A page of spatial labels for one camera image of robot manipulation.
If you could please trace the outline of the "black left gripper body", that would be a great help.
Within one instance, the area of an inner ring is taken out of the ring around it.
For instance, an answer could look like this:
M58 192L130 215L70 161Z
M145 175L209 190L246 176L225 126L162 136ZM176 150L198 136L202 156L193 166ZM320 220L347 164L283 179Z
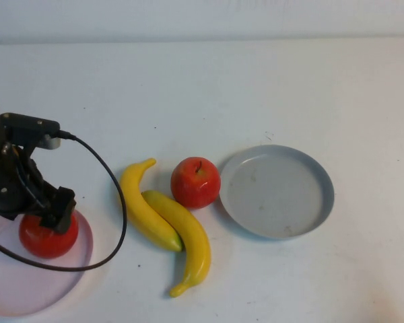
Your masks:
M55 199L58 189L44 180L31 154L50 149L43 140L13 144L0 139L0 217L13 221L18 215L40 214Z

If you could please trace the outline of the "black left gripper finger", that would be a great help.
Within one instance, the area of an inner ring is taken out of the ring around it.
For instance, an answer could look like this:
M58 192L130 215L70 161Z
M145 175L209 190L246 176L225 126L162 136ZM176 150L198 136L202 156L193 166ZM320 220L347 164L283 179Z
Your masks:
M41 227L56 227L59 223L56 200L52 199L49 205L40 214Z
M71 214L76 206L75 193L69 188L60 186L55 196L55 215L57 224L55 231L65 234L71 225Z

